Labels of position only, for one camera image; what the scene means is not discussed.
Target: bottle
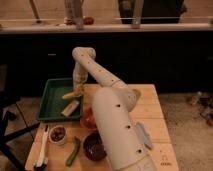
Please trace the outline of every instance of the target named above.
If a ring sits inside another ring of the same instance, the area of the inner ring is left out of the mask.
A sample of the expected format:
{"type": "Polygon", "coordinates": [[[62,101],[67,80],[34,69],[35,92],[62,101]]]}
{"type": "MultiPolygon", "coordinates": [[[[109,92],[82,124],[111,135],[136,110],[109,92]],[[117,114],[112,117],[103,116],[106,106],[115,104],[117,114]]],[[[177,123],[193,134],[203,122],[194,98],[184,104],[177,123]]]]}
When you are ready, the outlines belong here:
{"type": "Polygon", "coordinates": [[[202,92],[198,91],[196,95],[192,96],[191,101],[189,103],[192,106],[195,106],[200,100],[201,95],[202,95],[202,92]]]}

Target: brown bowl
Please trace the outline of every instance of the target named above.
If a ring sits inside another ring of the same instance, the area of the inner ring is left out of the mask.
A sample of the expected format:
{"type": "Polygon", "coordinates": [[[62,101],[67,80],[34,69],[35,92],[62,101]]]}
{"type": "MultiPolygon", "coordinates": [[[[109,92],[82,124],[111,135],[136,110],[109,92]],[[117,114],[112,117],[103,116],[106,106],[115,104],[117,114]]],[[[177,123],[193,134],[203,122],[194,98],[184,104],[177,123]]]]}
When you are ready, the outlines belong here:
{"type": "Polygon", "coordinates": [[[99,133],[92,133],[84,141],[84,154],[93,161],[100,161],[106,157],[99,133]]]}

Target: concrete floor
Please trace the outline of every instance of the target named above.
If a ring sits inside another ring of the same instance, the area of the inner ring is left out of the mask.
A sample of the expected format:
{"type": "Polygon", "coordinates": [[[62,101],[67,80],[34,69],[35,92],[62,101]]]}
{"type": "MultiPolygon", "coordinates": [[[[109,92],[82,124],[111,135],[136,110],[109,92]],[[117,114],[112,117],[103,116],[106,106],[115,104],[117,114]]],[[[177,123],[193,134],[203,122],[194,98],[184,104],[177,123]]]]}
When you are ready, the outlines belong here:
{"type": "MultiPolygon", "coordinates": [[[[190,106],[187,99],[192,93],[159,94],[159,100],[165,115],[169,134],[176,153],[180,171],[212,171],[213,170],[213,127],[206,124],[200,116],[201,106],[190,106]]],[[[41,98],[22,98],[21,107],[28,124],[36,121],[41,98]]],[[[8,108],[18,114],[15,106],[8,108]]],[[[18,115],[17,120],[9,123],[7,133],[24,127],[18,115]]],[[[24,164],[32,139],[26,134],[8,143],[17,158],[24,164]]],[[[16,170],[10,161],[0,154],[0,171],[16,170]]]]}

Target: red object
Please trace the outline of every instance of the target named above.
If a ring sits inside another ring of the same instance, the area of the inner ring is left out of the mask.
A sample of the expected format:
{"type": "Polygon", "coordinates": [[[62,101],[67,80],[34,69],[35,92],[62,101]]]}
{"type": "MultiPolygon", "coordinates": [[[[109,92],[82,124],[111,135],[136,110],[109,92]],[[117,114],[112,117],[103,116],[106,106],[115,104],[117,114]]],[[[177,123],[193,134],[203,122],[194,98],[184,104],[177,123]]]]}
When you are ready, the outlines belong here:
{"type": "Polygon", "coordinates": [[[90,130],[90,131],[95,131],[97,130],[96,123],[95,123],[95,118],[93,116],[92,108],[86,108],[83,112],[83,115],[80,119],[80,124],[83,128],[90,130]]]}

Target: small bowl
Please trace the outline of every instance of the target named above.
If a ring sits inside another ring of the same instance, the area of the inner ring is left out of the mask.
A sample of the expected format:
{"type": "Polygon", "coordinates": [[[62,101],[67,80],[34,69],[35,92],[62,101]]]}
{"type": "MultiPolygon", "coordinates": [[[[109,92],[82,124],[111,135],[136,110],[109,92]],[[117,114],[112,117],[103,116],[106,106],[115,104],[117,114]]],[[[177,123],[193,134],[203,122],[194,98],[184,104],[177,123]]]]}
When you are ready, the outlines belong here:
{"type": "Polygon", "coordinates": [[[93,116],[92,108],[86,108],[83,112],[83,115],[80,119],[81,127],[89,130],[89,131],[96,131],[97,126],[95,123],[95,118],[93,116]]]}
{"type": "Polygon", "coordinates": [[[83,148],[86,157],[92,161],[100,161],[106,157],[106,152],[98,132],[86,137],[83,148]]]}
{"type": "Polygon", "coordinates": [[[50,129],[49,140],[56,145],[63,145],[67,141],[66,129],[63,125],[56,125],[50,129]]]}

